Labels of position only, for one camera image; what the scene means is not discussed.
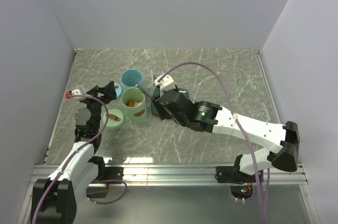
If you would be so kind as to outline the blue canister lid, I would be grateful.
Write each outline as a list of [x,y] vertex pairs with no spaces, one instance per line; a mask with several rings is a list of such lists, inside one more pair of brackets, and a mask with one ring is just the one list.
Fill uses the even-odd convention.
[[118,100],[118,99],[121,98],[121,96],[124,92],[123,87],[119,83],[115,82],[114,83],[114,89],[115,89],[115,92],[116,92],[116,100]]

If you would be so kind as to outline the orange toy bun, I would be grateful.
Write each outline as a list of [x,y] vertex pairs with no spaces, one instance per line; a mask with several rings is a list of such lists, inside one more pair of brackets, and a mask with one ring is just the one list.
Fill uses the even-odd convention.
[[129,100],[128,101],[128,107],[134,107],[134,101],[133,100]]

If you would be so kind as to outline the white bun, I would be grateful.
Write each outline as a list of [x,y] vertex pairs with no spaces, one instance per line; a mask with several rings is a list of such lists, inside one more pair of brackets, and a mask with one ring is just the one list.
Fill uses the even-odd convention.
[[133,104],[134,104],[134,107],[138,107],[138,106],[140,106],[141,104],[142,104],[142,102],[133,102]]

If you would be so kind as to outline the metal tongs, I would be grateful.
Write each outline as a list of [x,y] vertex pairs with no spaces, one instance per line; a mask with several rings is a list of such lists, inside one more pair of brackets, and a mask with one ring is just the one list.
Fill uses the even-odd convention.
[[155,90],[152,95],[150,95],[145,88],[145,77],[142,76],[142,79],[140,80],[140,83],[137,85],[137,88],[145,95],[146,98],[149,100],[154,100],[160,97],[159,94],[159,88],[155,87]]

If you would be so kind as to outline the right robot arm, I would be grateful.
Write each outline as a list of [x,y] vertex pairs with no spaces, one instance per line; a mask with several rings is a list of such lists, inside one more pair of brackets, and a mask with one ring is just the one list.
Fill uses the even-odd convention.
[[245,181],[255,172],[274,167],[284,172],[297,171],[300,136],[298,125],[262,122],[208,102],[192,102],[181,91],[171,89],[154,94],[152,106],[161,119],[171,119],[196,132],[224,134],[249,140],[262,148],[253,154],[240,154],[233,165],[233,183]]

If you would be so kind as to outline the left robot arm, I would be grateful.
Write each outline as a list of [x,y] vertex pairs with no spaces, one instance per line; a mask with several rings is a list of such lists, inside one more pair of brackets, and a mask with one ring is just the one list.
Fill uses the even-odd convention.
[[113,81],[104,87],[95,86],[88,91],[77,87],[66,93],[66,98],[85,104],[74,115],[76,127],[70,153],[46,179],[38,179],[33,186],[31,223],[73,223],[77,202],[93,181],[102,182],[107,175],[103,158],[95,155],[102,131],[103,109],[117,98]]

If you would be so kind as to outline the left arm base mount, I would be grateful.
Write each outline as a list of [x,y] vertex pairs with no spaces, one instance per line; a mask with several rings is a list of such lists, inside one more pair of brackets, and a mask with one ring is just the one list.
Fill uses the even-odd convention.
[[[98,167],[98,176],[92,182],[93,184],[102,184],[102,186],[88,187],[86,189],[86,195],[88,201],[91,201],[96,204],[110,204],[120,200],[127,191],[127,184],[123,181],[124,168],[121,166],[110,166],[106,165],[103,157],[94,156],[89,161]],[[98,202],[95,199],[103,199],[107,196],[109,191],[109,186],[111,184],[123,184],[125,189],[123,193],[115,200],[108,202]]]

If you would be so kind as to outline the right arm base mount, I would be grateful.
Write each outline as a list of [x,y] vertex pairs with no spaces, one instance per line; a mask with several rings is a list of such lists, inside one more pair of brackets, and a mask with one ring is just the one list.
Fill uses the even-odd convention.
[[236,201],[246,202],[257,195],[255,175],[234,171],[233,166],[217,166],[215,179],[217,183],[230,184],[230,193]]

